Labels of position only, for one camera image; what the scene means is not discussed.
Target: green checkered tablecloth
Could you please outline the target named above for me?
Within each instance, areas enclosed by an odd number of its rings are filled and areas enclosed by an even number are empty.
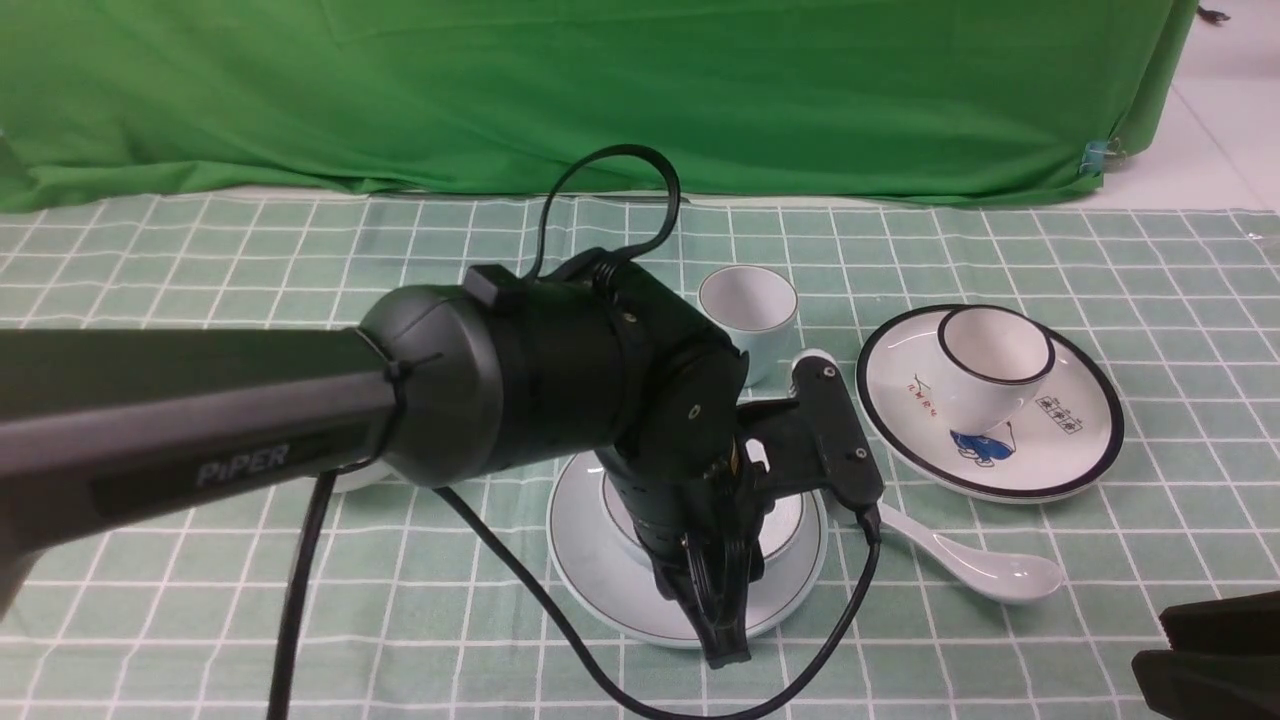
[[[465,263],[527,264],[538,201],[132,197],[0,217],[0,325],[335,327]],[[649,237],[662,209],[559,204],[550,251]],[[1114,378],[1128,437],[1100,488],[1043,507],[970,501],[873,441],[887,501],[974,546],[1066,568],[1001,607],[890,539],[877,583],[790,720],[1153,717],[1129,660],[1165,606],[1280,583],[1280,219],[1274,214],[686,208],[644,259],[692,297],[730,263],[799,288],[792,350],[852,368],[910,307],[993,302],[1068,336]],[[782,373],[751,391],[781,396]],[[864,550],[836,542],[809,601],[708,671],[623,639],[554,580],[543,528],[559,464],[460,486],[552,585],[625,688],[689,712],[773,694],[826,637]],[[221,720],[265,707],[308,480],[58,548],[0,624],[0,720]],[[625,715],[515,579],[430,493],[385,482],[332,509],[296,683],[303,720]]]

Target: spoon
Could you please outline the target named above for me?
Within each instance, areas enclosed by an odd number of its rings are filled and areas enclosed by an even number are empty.
[[[973,548],[934,533],[883,502],[879,511],[884,525],[906,536],[961,583],[996,602],[1034,602],[1053,594],[1066,580],[1062,568],[1051,560]]]

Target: robotic arm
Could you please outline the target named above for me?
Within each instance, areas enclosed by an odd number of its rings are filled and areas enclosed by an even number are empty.
[[[374,459],[442,488],[596,450],[719,667],[750,659],[773,501],[868,515],[883,491],[833,363],[737,406],[746,356],[620,251],[532,281],[471,266],[342,331],[3,331],[0,351],[0,616],[45,550],[147,518]]]

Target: black rim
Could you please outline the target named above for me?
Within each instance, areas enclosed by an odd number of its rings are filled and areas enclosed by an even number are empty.
[[[955,318],[959,313],[961,313],[964,310],[978,310],[978,309],[982,309],[982,310],[998,310],[1001,313],[1007,313],[1007,314],[1014,315],[1016,318],[1021,318],[1021,319],[1027,320],[1028,323],[1030,323],[1030,324],[1036,325],[1037,328],[1039,328],[1041,332],[1044,333],[1044,345],[1048,348],[1048,360],[1044,363],[1044,366],[1041,368],[1039,370],[1037,370],[1036,374],[1033,374],[1030,377],[1010,380],[1010,379],[1005,379],[1005,378],[993,378],[991,375],[986,375],[983,373],[979,373],[978,370],[974,370],[969,365],[965,365],[964,363],[961,363],[960,359],[956,357],[955,352],[951,352],[951,346],[947,345],[947,337],[946,337],[947,324],[950,324],[951,323],[951,318]],[[1050,373],[1050,370],[1053,369],[1053,363],[1055,363],[1055,360],[1057,360],[1057,351],[1053,350],[1053,341],[1050,340],[1050,333],[1051,332],[1053,332],[1053,331],[1046,328],[1044,325],[1037,323],[1036,320],[1032,320],[1030,318],[1028,318],[1027,315],[1023,315],[1021,313],[1014,313],[1009,307],[1001,307],[1000,305],[959,305],[954,310],[951,310],[950,313],[947,313],[946,315],[943,315],[942,322],[938,323],[938,346],[942,347],[943,355],[946,355],[947,360],[951,360],[951,363],[954,363],[956,368],[960,368],[961,370],[964,370],[965,373],[969,373],[970,375],[978,378],[979,380],[984,380],[984,382],[993,383],[993,384],[1001,384],[1001,386],[1024,386],[1024,384],[1034,383],[1036,380],[1038,380],[1038,379],[1043,378],[1044,375],[1047,375]]]
[[[1080,351],[1080,348],[1076,347],[1075,343],[1066,340],[1061,334],[1053,332],[1052,328],[1047,328],[1044,325],[1041,325],[1044,329],[1044,334],[1047,334],[1051,341],[1069,350],[1071,355],[1074,355],[1075,359],[1079,360],[1080,364],[1089,370],[1089,374],[1092,374],[1093,379],[1097,380],[1098,387],[1102,388],[1102,395],[1107,400],[1107,410],[1111,414],[1111,437],[1107,439],[1107,447],[1106,450],[1102,451],[1102,455],[1098,457],[1098,461],[1094,462],[1093,466],[1089,468],[1083,475],[1069,483],[1043,489],[993,488],[989,486],[983,486],[974,483],[972,480],[966,480],[957,475],[952,475],[951,473],[947,473],[946,470],[933,465],[928,460],[916,455],[911,448],[906,447],[906,445],[904,445],[902,441],[899,439],[899,437],[893,434],[892,430],[890,430],[890,428],[884,424],[884,420],[879,416],[879,413],[876,410],[876,406],[872,405],[870,401],[870,387],[867,383],[867,364],[868,360],[870,360],[872,351],[876,348],[877,345],[879,345],[881,338],[883,338],[886,333],[888,333],[895,327],[905,323],[906,320],[910,320],[916,315],[924,315],[928,313],[951,311],[957,307],[968,307],[968,305],[931,305],[928,307],[918,307],[915,310],[909,310],[881,325],[874,333],[872,333],[872,337],[867,338],[867,343],[863,345],[863,350],[858,355],[858,369],[855,373],[855,379],[858,384],[858,397],[861,401],[863,410],[867,411],[867,416],[870,419],[872,424],[876,425],[876,429],[879,430],[879,434],[884,439],[884,442],[890,443],[890,446],[892,446],[893,450],[896,450],[900,455],[902,455],[902,457],[905,457],[910,462],[914,462],[916,466],[923,468],[925,471],[932,473],[933,477],[942,480],[943,483],[961,487],[968,491],[992,497],[1007,497],[1018,500],[1052,498],[1056,496],[1068,495],[1076,489],[1080,489],[1084,486],[1088,486],[1089,483],[1098,479],[1098,477],[1102,475],[1102,473],[1107,471],[1107,468],[1110,468],[1115,462],[1116,457],[1120,455],[1120,446],[1124,442],[1124,413],[1120,409],[1120,397],[1116,395],[1115,387],[1111,384],[1111,380],[1107,379],[1105,374],[1102,374],[1102,370],[1088,355]]]

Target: green backdrop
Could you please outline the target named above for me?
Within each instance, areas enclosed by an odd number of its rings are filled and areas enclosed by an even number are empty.
[[[0,211],[283,183],[1047,202],[1155,132],[1194,0],[0,0]],[[579,191],[650,187],[603,164]]]

